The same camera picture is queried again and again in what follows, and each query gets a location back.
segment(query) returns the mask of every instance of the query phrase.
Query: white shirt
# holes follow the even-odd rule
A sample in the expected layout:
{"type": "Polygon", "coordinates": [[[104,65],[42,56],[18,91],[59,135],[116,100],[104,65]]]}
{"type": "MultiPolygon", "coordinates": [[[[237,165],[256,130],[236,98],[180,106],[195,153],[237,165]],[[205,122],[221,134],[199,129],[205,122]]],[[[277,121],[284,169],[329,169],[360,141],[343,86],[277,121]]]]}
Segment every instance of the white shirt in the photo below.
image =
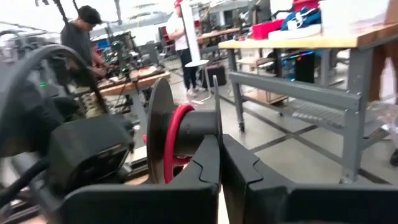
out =
{"type": "MultiPolygon", "coordinates": [[[[182,18],[173,13],[170,19],[167,21],[166,31],[168,34],[172,34],[180,29],[184,29],[182,18]]],[[[184,50],[188,48],[187,37],[185,35],[175,39],[174,43],[175,50],[184,50]]]]}

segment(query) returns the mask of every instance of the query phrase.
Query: red ring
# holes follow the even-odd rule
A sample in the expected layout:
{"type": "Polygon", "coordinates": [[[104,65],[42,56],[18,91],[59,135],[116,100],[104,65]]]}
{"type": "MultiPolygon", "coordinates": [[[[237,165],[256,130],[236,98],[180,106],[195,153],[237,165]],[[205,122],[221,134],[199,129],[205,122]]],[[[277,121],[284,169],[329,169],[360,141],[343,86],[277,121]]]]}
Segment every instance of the red ring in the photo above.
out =
{"type": "Polygon", "coordinates": [[[188,161],[187,158],[179,159],[177,157],[174,157],[174,145],[183,117],[189,111],[193,110],[195,109],[192,105],[179,105],[174,111],[172,119],[170,120],[163,155],[164,181],[166,184],[170,183],[174,178],[174,165],[176,164],[182,166],[188,161]]]}

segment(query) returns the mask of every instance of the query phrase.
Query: red box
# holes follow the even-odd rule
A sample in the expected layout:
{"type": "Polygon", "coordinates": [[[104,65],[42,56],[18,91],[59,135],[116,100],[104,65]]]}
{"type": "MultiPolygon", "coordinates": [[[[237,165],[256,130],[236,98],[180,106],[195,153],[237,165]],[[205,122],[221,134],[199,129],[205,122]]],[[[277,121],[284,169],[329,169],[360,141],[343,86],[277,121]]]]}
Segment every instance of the red box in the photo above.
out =
{"type": "Polygon", "coordinates": [[[299,12],[302,8],[316,9],[319,7],[319,0],[296,0],[293,2],[293,9],[299,12]]]}
{"type": "Polygon", "coordinates": [[[283,19],[275,20],[274,22],[265,22],[262,24],[254,25],[253,28],[253,39],[254,40],[264,40],[268,38],[270,32],[279,30],[282,28],[284,23],[283,19]]]}

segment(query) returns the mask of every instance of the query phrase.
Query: spool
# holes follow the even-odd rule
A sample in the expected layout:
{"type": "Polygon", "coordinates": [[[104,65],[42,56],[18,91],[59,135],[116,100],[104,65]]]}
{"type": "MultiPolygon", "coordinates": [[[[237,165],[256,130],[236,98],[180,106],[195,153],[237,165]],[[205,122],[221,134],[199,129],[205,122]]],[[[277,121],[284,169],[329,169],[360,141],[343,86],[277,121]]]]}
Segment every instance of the spool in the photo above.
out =
{"type": "Polygon", "coordinates": [[[191,105],[175,106],[166,79],[157,80],[149,101],[147,160],[149,180],[168,184],[174,166],[182,166],[197,151],[206,135],[215,135],[222,143],[222,123],[218,82],[215,86],[215,109],[195,111],[191,105]]]}

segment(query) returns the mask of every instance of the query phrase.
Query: wooden tabletop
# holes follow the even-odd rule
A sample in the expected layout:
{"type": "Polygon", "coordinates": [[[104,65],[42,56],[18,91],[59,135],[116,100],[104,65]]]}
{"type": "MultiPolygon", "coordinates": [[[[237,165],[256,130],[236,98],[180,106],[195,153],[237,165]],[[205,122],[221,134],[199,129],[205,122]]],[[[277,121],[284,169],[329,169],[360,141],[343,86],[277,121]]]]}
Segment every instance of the wooden tabletop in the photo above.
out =
{"type": "Polygon", "coordinates": [[[131,90],[135,90],[138,88],[148,88],[155,84],[156,80],[160,78],[170,78],[170,72],[164,72],[159,75],[154,75],[148,78],[143,78],[137,82],[137,86],[133,83],[120,84],[114,87],[110,87],[104,90],[101,90],[101,94],[103,96],[117,96],[120,94],[128,93],[131,90]]]}
{"type": "Polygon", "coordinates": [[[221,31],[214,31],[214,32],[210,32],[207,34],[202,34],[202,35],[198,36],[197,39],[198,40],[209,39],[209,38],[218,37],[221,35],[232,34],[239,30],[240,30],[240,28],[231,28],[231,29],[226,29],[226,30],[221,30],[221,31]]]}
{"type": "Polygon", "coordinates": [[[357,30],[350,34],[316,34],[300,39],[275,40],[228,40],[218,44],[221,49],[258,49],[258,48],[355,48],[370,44],[379,39],[398,34],[398,23],[381,25],[357,30]]]}

